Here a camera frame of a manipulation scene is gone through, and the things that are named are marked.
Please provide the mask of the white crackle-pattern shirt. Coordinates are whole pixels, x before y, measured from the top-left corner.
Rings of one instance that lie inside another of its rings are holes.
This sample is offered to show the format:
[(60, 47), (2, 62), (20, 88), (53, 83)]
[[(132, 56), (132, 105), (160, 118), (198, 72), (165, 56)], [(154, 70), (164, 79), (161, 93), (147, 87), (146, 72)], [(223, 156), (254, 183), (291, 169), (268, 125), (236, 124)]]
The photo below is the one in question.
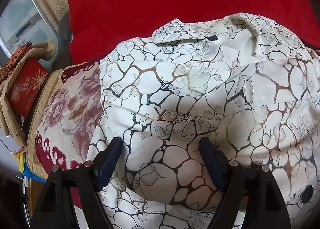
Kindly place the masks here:
[(114, 228), (205, 228), (221, 199), (200, 157), (208, 137), (267, 166), (293, 228), (319, 201), (319, 55), (263, 16), (173, 20), (100, 64), (103, 115), (88, 151), (123, 153), (100, 199)]

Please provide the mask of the tan quilted cloth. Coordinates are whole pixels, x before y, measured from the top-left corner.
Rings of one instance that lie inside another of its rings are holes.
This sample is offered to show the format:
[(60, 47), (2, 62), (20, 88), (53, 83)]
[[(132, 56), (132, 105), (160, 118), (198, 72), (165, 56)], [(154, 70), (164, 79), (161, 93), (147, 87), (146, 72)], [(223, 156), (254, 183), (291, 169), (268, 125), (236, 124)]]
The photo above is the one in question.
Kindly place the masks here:
[(56, 49), (53, 40), (27, 42), (1, 68), (1, 131), (18, 146), (27, 145), (31, 121), (40, 113), (37, 104), (51, 75), (40, 60), (51, 63)]

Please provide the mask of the floral maroon cream blanket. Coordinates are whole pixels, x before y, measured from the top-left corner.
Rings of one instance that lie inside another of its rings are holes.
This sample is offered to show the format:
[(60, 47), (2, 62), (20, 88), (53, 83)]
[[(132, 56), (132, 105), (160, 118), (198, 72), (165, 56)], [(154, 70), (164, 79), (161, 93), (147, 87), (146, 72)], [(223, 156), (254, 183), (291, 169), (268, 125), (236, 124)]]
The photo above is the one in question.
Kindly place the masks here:
[(99, 62), (64, 69), (44, 108), (35, 135), (35, 152), (45, 172), (57, 165), (75, 169), (86, 161), (100, 105)]

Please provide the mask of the red gift box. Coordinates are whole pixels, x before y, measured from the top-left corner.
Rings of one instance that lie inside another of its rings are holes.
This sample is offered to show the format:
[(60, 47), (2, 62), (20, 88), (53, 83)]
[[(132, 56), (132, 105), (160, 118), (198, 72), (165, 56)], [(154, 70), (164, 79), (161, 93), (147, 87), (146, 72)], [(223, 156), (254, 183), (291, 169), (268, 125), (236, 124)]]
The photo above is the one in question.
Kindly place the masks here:
[(8, 102), (13, 111), (26, 118), (33, 102), (48, 77), (47, 70), (35, 58), (26, 60), (8, 95)]

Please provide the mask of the grey white cabinet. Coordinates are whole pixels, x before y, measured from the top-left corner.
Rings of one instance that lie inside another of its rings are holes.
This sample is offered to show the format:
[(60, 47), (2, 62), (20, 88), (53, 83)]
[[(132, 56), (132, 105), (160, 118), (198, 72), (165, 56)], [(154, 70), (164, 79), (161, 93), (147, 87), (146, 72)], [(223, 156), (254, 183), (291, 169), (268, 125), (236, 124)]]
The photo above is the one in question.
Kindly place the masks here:
[(37, 0), (10, 0), (1, 14), (1, 49), (7, 58), (23, 44), (53, 40), (54, 29)]

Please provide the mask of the red blanket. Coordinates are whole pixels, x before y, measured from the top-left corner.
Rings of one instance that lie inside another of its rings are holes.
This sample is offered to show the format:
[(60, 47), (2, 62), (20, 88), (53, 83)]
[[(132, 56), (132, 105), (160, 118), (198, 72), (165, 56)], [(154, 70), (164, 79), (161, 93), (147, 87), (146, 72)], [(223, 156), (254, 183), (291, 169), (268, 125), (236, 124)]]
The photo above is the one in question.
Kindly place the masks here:
[(319, 16), (310, 0), (68, 0), (68, 4), (74, 64), (101, 59), (130, 38), (150, 37), (176, 18), (193, 23), (238, 12), (275, 20), (310, 47), (319, 47)]

